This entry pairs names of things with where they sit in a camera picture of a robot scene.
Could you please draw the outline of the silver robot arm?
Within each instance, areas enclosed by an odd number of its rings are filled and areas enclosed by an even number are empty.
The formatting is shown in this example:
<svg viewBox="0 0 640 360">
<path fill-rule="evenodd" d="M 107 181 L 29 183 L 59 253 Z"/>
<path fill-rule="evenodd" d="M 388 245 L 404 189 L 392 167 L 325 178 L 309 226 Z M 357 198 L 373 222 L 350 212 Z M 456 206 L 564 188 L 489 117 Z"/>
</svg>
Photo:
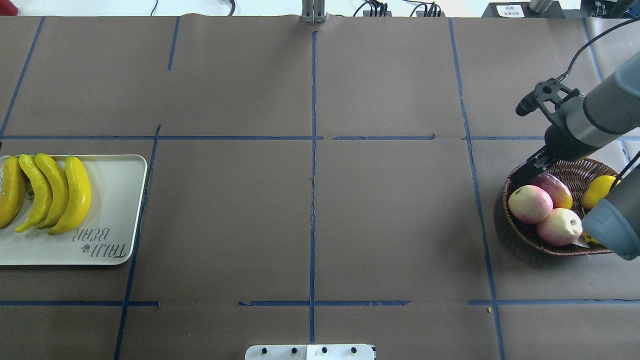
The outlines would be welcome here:
<svg viewBox="0 0 640 360">
<path fill-rule="evenodd" d="M 564 79 L 538 82 L 516 107 L 519 116 L 539 110 L 549 126 L 542 147 L 514 172 L 514 184 L 525 185 L 561 163 L 585 161 L 639 128 L 638 54 L 586 93 Z M 619 169 L 606 195 L 587 210 L 583 228 L 619 258 L 639 258 L 638 161 Z"/>
</svg>

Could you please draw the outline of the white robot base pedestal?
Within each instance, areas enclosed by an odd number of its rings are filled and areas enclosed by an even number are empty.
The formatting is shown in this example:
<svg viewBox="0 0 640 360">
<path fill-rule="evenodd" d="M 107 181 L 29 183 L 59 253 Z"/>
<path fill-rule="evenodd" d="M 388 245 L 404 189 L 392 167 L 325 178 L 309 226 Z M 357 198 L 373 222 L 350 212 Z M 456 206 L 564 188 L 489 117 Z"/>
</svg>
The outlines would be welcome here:
<svg viewBox="0 0 640 360">
<path fill-rule="evenodd" d="M 376 360 L 374 345 L 346 344 L 259 344 L 251 345 L 245 360 Z"/>
</svg>

